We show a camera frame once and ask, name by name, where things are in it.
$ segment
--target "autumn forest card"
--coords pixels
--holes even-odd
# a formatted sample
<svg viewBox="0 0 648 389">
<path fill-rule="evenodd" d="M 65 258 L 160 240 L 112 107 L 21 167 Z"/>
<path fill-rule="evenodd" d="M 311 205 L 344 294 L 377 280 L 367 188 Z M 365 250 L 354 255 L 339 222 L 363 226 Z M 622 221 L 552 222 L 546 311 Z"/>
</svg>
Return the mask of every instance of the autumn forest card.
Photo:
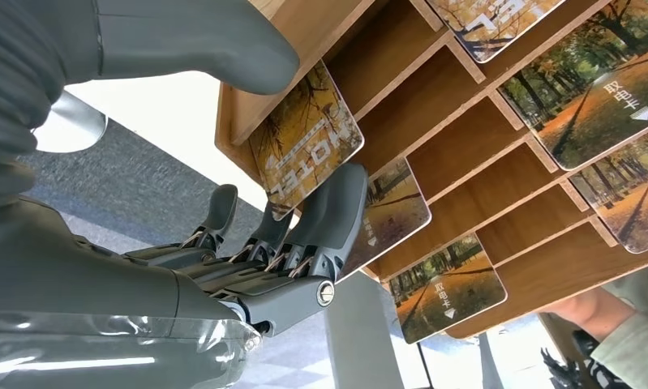
<svg viewBox="0 0 648 389">
<path fill-rule="evenodd" d="M 395 160 L 369 182 L 362 229 L 340 280 L 379 258 L 431 221 L 431 211 L 405 158 Z"/>
<path fill-rule="evenodd" d="M 427 0 L 476 62 L 487 62 L 564 0 Z"/>
<path fill-rule="evenodd" d="M 364 145 L 319 62 L 249 138 L 274 218 L 282 219 Z"/>
<path fill-rule="evenodd" d="M 613 0 L 500 89 L 574 170 L 648 131 L 648 0 Z"/>
<path fill-rule="evenodd" d="M 444 331 L 508 294 L 475 235 L 438 251 L 390 281 L 407 343 Z"/>
</svg>

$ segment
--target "wooden slot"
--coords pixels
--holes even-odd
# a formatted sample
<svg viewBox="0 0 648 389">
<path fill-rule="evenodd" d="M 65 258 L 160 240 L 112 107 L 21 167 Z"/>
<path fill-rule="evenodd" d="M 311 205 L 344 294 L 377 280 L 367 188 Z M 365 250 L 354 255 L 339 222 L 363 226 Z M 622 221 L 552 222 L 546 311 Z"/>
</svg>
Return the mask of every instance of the wooden slot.
<svg viewBox="0 0 648 389">
<path fill-rule="evenodd" d="M 524 142 L 500 111 L 482 100 L 407 159 L 429 203 L 469 180 Z"/>
<path fill-rule="evenodd" d="M 619 245 L 617 239 L 615 239 L 615 236 L 610 232 L 609 229 L 607 229 L 607 226 L 601 221 L 600 217 L 594 216 L 589 220 L 589 222 L 591 223 L 591 226 L 596 229 L 596 232 L 599 233 L 599 236 L 607 243 L 608 246 L 615 247 Z"/>
<path fill-rule="evenodd" d="M 550 154 L 546 151 L 545 148 L 543 148 L 543 145 L 536 139 L 536 137 L 529 133 L 526 136 L 526 144 L 531 147 L 531 151 L 536 154 L 536 156 L 539 158 L 543 166 L 548 169 L 549 172 L 554 173 L 560 170 L 560 167 L 558 164 L 553 160 Z"/>
<path fill-rule="evenodd" d="M 556 179 L 522 144 L 431 204 L 431 223 L 376 260 L 379 277 L 388 280 L 420 263 L 554 186 Z"/>
<path fill-rule="evenodd" d="M 562 186 L 556 185 L 477 231 L 495 266 L 532 251 L 586 223 L 592 212 L 580 212 Z"/>
<path fill-rule="evenodd" d="M 431 28 L 433 28 L 434 31 L 438 31 L 441 28 L 443 28 L 444 24 L 436 15 L 436 13 L 432 10 L 431 6 L 429 6 L 426 2 L 426 0 L 410 0 L 414 8 L 417 9 L 417 12 L 424 18 L 424 20 L 429 23 Z"/>
<path fill-rule="evenodd" d="M 355 157 L 370 173 L 398 156 L 408 156 L 437 132 L 460 101 L 478 85 L 448 48 L 443 48 L 390 93 L 360 122 L 366 145 Z"/>
<path fill-rule="evenodd" d="M 560 186 L 562 187 L 562 189 L 564 189 L 565 192 L 567 192 L 567 196 L 569 196 L 574 204 L 577 205 L 577 208 L 579 208 L 580 212 L 584 212 L 590 208 L 586 200 L 584 200 L 581 194 L 579 194 L 577 188 L 572 185 L 572 182 L 570 182 L 569 180 L 563 180 L 560 183 Z"/>
<path fill-rule="evenodd" d="M 448 46 L 450 51 L 453 52 L 455 58 L 460 61 L 460 63 L 465 67 L 465 69 L 467 69 L 468 72 L 470 72 L 470 75 L 476 83 L 482 83 L 486 81 L 486 75 L 481 71 L 476 62 L 474 62 L 472 57 L 470 57 L 465 48 L 462 47 L 462 44 L 457 40 L 456 37 L 454 37 L 454 35 L 452 39 L 448 40 L 448 43 L 446 45 Z"/>
<path fill-rule="evenodd" d="M 330 63 L 336 85 L 357 120 L 444 45 L 408 0 L 389 2 Z"/>
<path fill-rule="evenodd" d="M 508 122 L 510 122 L 515 130 L 526 129 L 524 122 L 519 118 L 519 115 L 515 113 L 510 104 L 502 97 L 500 92 L 491 92 L 488 94 L 488 97 L 491 99 L 493 104 L 500 109 L 500 112 L 506 119 L 508 119 Z"/>
<path fill-rule="evenodd" d="M 644 267 L 648 267 L 648 252 L 630 254 L 624 247 L 609 247 L 585 223 L 499 267 L 508 300 L 447 333 L 460 339 L 476 335 Z"/>
<path fill-rule="evenodd" d="M 245 142 L 234 146 L 230 142 L 230 127 L 233 120 L 233 104 L 231 95 L 233 87 L 221 83 L 218 92 L 217 129 L 214 143 L 230 160 L 232 160 L 243 172 L 247 173 L 255 182 L 261 182 L 255 156 L 252 154 L 250 144 Z"/>
<path fill-rule="evenodd" d="M 284 2 L 271 22 L 298 53 L 299 70 L 290 86 L 276 95 L 258 96 L 237 90 L 232 93 L 234 115 L 230 132 L 231 143 L 239 145 L 245 142 L 283 97 L 372 3 L 373 0 Z"/>
<path fill-rule="evenodd" d="M 383 10 L 389 0 L 374 0 L 366 11 L 347 29 L 335 45 L 329 49 L 322 58 L 325 63 L 330 63 L 371 21 Z"/>
</svg>

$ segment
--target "tree illustration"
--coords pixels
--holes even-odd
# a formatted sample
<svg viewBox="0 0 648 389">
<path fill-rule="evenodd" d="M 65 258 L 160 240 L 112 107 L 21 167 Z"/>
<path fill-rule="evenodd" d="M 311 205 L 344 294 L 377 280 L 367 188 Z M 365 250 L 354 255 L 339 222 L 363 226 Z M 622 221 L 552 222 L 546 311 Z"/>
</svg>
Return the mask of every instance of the tree illustration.
<svg viewBox="0 0 648 389">
<path fill-rule="evenodd" d="M 615 34 L 627 46 L 627 50 L 635 55 L 643 55 L 648 47 L 624 25 L 632 0 L 615 0 L 589 19 L 589 23 L 597 24 Z"/>
<path fill-rule="evenodd" d="M 596 175 L 599 177 L 599 179 L 601 180 L 601 182 L 602 182 L 603 185 L 605 186 L 605 188 L 606 188 L 606 190 L 607 190 L 607 193 L 611 195 L 611 197 L 612 197 L 612 201 L 615 201 L 615 202 L 617 202 L 617 201 L 621 201 L 621 200 L 623 199 L 623 197 L 620 196 L 620 195 L 615 191 L 615 187 L 613 187 L 613 185 L 612 185 L 612 183 L 610 182 L 610 180 L 608 180 L 608 178 L 606 177 L 605 173 L 601 170 L 601 168 L 599 167 L 599 164 L 598 164 L 598 163 L 592 164 L 592 165 L 591 165 L 591 168 L 594 170 L 594 172 L 596 173 Z"/>
<path fill-rule="evenodd" d="M 553 115 L 548 111 L 548 108 L 546 105 L 543 103 L 543 100 L 541 100 L 541 97 L 539 94 L 536 92 L 536 90 L 531 86 L 529 83 L 529 80 L 526 79 L 524 76 L 524 73 L 522 71 L 518 71 L 515 75 L 514 78 L 519 82 L 519 84 L 526 90 L 526 92 L 529 94 L 531 97 L 531 100 L 534 102 L 536 105 L 536 108 L 539 109 L 539 112 L 541 115 L 544 117 L 546 121 L 553 119 Z"/>
</svg>

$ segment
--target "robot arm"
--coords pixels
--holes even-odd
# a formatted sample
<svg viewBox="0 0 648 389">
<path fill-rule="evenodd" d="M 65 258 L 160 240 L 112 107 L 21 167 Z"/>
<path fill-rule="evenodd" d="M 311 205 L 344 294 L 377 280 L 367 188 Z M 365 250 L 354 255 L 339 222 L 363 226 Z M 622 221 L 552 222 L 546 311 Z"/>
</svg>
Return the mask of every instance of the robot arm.
<svg viewBox="0 0 648 389">
<path fill-rule="evenodd" d="M 216 252 L 237 198 L 229 186 L 217 190 L 207 220 L 186 242 L 123 256 L 73 236 L 54 209 L 20 195 L 32 187 L 33 176 L 16 157 L 35 150 L 30 130 L 45 121 L 68 83 L 197 70 L 269 94 L 285 88 L 297 68 L 295 52 L 247 0 L 0 0 L 0 323 L 19 331 L 6 337 L 0 326 L 0 386 L 219 383 L 226 363 L 243 363 L 229 347 L 237 340 L 218 336 L 212 343 L 206 332 L 197 335 L 202 349 L 211 345 L 204 353 L 209 365 L 197 357 L 198 339 L 187 343 L 199 334 L 198 323 L 213 323 L 212 333 L 245 323 L 272 336 L 331 302 L 360 226 L 367 188 L 360 166 L 336 171 L 306 201 L 294 231 L 287 233 L 288 220 L 276 222 L 267 210 L 245 249 L 223 259 Z M 53 322 L 51 328 L 38 326 L 38 319 L 21 323 L 27 312 L 36 313 L 31 318 L 47 313 L 68 323 L 79 317 L 105 323 L 93 324 L 100 336 L 59 348 L 62 342 L 20 332 L 27 324 L 58 338 L 60 326 Z M 153 326 L 147 318 L 160 321 Z M 151 339 L 144 342 L 152 343 L 144 352 L 175 364 L 165 370 L 136 366 L 128 374 L 78 370 L 71 363 L 59 376 L 14 374 L 39 370 L 36 365 L 52 368 L 60 357 L 103 361 L 111 357 L 104 347 L 111 334 L 101 329 L 121 325 L 135 333 L 147 328 L 142 332 Z M 128 329 L 118 333 L 132 336 Z M 128 355 L 140 345 L 117 343 L 114 349 Z M 9 358 L 27 350 L 34 355 Z M 35 358 L 49 362 L 20 364 Z M 182 379 L 169 382 L 169 372 Z"/>
</svg>

